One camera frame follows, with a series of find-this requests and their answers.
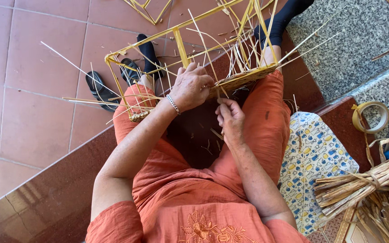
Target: embroidered flower design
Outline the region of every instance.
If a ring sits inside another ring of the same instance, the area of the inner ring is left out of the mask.
[[[219,228],[219,226],[223,226],[224,224],[216,224],[210,221],[207,225],[207,221],[205,220],[205,216],[202,215],[201,219],[197,221],[197,210],[192,214],[188,214],[187,223],[188,227],[181,227],[182,231],[186,235],[190,235],[187,240],[179,240],[178,242],[193,242],[193,243],[201,243],[201,242],[216,242],[214,237],[212,237],[213,233],[216,235],[217,242],[229,242],[229,243],[243,243],[243,242],[251,242],[257,243],[256,240],[249,239],[244,235],[245,229],[240,227],[239,230],[234,228],[232,225],[225,226],[223,228]]]

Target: silver chain bracelet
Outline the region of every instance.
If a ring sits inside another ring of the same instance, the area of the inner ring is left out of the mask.
[[[170,97],[170,95],[166,95],[166,97],[168,98],[168,100],[170,101],[170,103],[172,104],[173,108],[175,108],[176,112],[181,115],[181,113],[179,112],[179,109],[178,107],[176,107],[175,103],[173,102],[172,98]]]

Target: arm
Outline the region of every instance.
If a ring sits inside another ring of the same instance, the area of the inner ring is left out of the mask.
[[[224,141],[235,159],[249,202],[256,207],[263,223],[281,219],[296,229],[294,215],[244,140],[245,115],[240,106],[230,99],[221,99],[221,102],[216,110],[217,120],[224,129]]]
[[[202,104],[213,85],[206,70],[191,63],[187,69],[178,70],[170,96],[183,112]],[[91,221],[116,202],[133,201],[133,178],[176,115],[169,100],[162,99],[113,150],[95,178]]]

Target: woman's right hand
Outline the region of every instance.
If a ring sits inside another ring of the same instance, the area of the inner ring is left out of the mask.
[[[190,63],[187,69],[180,67],[175,85],[169,93],[180,112],[203,104],[210,93],[214,80],[204,67]]]
[[[220,106],[216,109],[217,120],[223,127],[224,141],[228,147],[244,144],[244,120],[246,115],[235,100],[219,98]]]

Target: masking tape roll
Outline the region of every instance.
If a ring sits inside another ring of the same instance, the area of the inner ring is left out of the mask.
[[[357,109],[362,114],[364,109],[368,108],[370,106],[377,106],[377,107],[379,107],[379,111],[381,113],[381,120],[379,121],[379,123],[374,128],[366,130],[366,133],[373,134],[373,133],[376,133],[376,132],[384,129],[384,127],[388,124],[389,110],[386,107],[386,105],[384,105],[381,102],[377,102],[377,101],[374,101],[374,102],[364,102],[361,105],[359,105]],[[352,115],[352,123],[354,124],[354,127],[357,130],[359,130],[361,132],[364,132],[364,127],[363,127],[363,125],[361,125],[360,119],[358,117],[358,112],[357,112],[356,109],[354,110],[354,114]]]

